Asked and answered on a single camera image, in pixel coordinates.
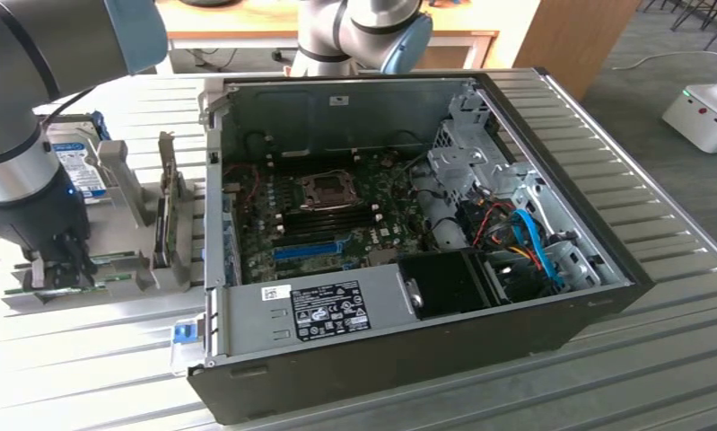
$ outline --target white robot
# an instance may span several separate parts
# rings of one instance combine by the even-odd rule
[[[384,74],[411,71],[430,43],[419,0],[300,2],[300,49],[291,76],[351,75],[355,61]]]
[[[717,84],[686,87],[663,119],[702,151],[717,153]]]

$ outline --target blue release latch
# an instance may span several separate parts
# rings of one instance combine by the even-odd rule
[[[195,343],[199,340],[199,324],[183,323],[175,325],[175,337],[172,342],[175,344]]]

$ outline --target robotic arm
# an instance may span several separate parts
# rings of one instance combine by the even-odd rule
[[[384,74],[411,71],[430,43],[420,0],[304,0],[292,76],[351,75],[351,58]]]
[[[420,0],[307,0],[294,75],[348,75],[351,58],[387,74],[428,46]],[[0,237],[32,262],[24,287],[94,283],[84,199],[32,112],[167,56],[152,0],[0,0]]]
[[[152,0],[0,0],[0,237],[34,288],[88,286],[84,199],[32,108],[154,66],[167,32]]]

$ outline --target green motherboard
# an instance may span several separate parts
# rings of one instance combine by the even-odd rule
[[[411,164],[382,152],[351,156],[338,169],[323,163],[320,172],[232,165],[243,283],[378,266],[435,248]]]

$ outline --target red wire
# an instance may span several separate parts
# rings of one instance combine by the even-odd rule
[[[258,193],[258,189],[260,188],[260,172],[258,171],[258,167],[254,164],[232,164],[231,166],[228,166],[228,169],[226,170],[224,174],[228,175],[236,168],[247,168],[251,169],[254,172],[252,193],[250,193],[250,196],[247,196],[247,199],[244,199],[243,201],[244,204],[248,204]]]
[[[542,270],[542,263],[539,262],[539,258],[536,257],[535,253],[531,251],[528,247],[526,247],[526,252],[531,256],[531,260],[534,261],[536,265],[536,269]]]
[[[496,204],[494,204],[491,206],[491,208],[487,211],[487,216],[483,219],[483,223],[480,224],[480,228],[478,229],[476,239],[474,240],[474,247],[478,245],[478,242],[480,241],[480,234],[483,233],[483,230],[487,227],[488,218],[491,217],[491,212],[495,210],[495,208],[499,208],[499,207],[512,207],[512,208],[515,208],[515,206],[512,204],[507,203],[507,202],[504,202],[504,203],[498,202]]]

